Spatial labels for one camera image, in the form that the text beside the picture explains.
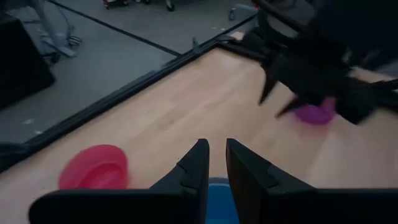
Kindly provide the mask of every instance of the chair wheel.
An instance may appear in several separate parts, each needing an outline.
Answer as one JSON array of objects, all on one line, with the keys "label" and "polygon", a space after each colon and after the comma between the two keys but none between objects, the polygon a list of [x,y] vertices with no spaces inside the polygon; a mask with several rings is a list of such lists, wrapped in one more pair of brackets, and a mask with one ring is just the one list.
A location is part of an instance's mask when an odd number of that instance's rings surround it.
[{"label": "chair wheel", "polygon": [[233,21],[233,20],[235,20],[235,17],[236,17],[236,13],[235,13],[235,8],[234,8],[234,9],[231,9],[231,10],[229,11],[228,19],[229,19],[230,21]]},{"label": "chair wheel", "polygon": [[175,10],[175,6],[173,3],[167,4],[167,10],[170,12],[173,12]]}]

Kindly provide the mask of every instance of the red bowl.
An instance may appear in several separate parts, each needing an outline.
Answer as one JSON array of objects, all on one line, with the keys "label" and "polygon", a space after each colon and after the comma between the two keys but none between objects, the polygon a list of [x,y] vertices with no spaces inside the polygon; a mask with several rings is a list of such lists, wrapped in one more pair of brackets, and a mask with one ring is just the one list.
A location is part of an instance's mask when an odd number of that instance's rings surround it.
[{"label": "red bowl", "polygon": [[127,157],[116,146],[98,145],[77,154],[59,178],[63,189],[125,189]]}]

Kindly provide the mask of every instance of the wooden tabletop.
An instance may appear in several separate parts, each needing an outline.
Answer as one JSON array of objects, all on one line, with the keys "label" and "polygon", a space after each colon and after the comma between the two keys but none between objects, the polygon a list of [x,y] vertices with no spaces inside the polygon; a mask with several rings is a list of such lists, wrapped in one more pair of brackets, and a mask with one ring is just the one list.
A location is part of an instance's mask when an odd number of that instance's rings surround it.
[{"label": "wooden tabletop", "polygon": [[[388,79],[357,70],[369,81]],[[29,205],[57,189],[82,149],[113,144],[129,158],[130,188],[148,188],[198,138],[210,143],[210,176],[226,177],[225,142],[235,138],[315,187],[398,187],[398,117],[378,110],[360,126],[274,118],[293,96],[277,85],[257,105],[265,75],[255,61],[214,49],[0,175],[2,223],[27,223]]]}]

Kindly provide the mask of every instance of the floor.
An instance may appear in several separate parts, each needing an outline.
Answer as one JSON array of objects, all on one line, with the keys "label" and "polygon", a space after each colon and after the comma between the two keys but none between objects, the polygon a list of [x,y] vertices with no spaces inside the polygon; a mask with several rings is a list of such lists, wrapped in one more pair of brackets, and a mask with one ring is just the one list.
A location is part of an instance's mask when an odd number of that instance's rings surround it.
[{"label": "floor", "polygon": [[[244,32],[253,26],[249,12],[238,11],[235,21],[228,11],[246,0],[175,1],[176,11],[168,12],[161,0],[151,5],[131,3],[128,7],[106,10],[100,0],[57,0],[74,34],[83,39],[75,49],[76,58],[62,58],[50,69],[56,83],[0,111],[0,141],[25,142],[88,105],[152,70],[157,70],[176,55],[192,47],[192,37],[202,43],[222,32]],[[57,31],[64,33],[66,23],[59,7],[45,3],[45,11]],[[285,11],[306,23],[313,15],[304,0]],[[33,10],[20,9],[13,14],[22,21],[37,18]],[[270,18],[274,27],[289,35],[290,29]],[[39,25],[25,25],[37,48],[52,49],[41,43]],[[383,72],[398,73],[397,64]]]},{"label": "floor", "polygon": [[[367,71],[356,76],[385,78]],[[226,138],[235,138],[314,187],[398,187],[396,114],[378,110],[361,126],[339,116],[322,126],[293,113],[276,119],[293,93],[277,85],[258,106],[264,78],[256,61],[220,49],[208,52],[3,172],[2,223],[27,223],[29,205],[57,189],[71,158],[97,144],[123,149],[133,189],[163,177],[198,138],[210,145],[210,177],[227,177]]]}]

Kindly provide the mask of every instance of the gray floor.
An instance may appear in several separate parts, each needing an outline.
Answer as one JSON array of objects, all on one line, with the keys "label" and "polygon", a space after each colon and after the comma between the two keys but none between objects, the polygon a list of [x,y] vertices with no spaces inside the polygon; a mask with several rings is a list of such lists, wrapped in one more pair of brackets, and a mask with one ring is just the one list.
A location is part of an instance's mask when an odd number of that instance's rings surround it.
[{"label": "gray floor", "polygon": [[228,20],[229,9],[235,3],[250,4],[248,0],[175,0],[174,12],[166,10],[164,0],[110,10],[100,0],[57,2],[180,53],[192,48],[192,37],[204,42],[252,15],[243,12],[235,21]]},{"label": "gray floor", "polygon": [[[45,9],[64,32],[58,9],[50,3]],[[24,142],[174,58],[81,16],[65,14],[83,39],[76,49],[78,56],[62,58],[51,68],[57,79],[53,86],[0,111],[0,141]],[[15,15],[25,20],[35,17],[25,9]],[[37,28],[27,25],[40,51],[49,51],[41,44]]]}]

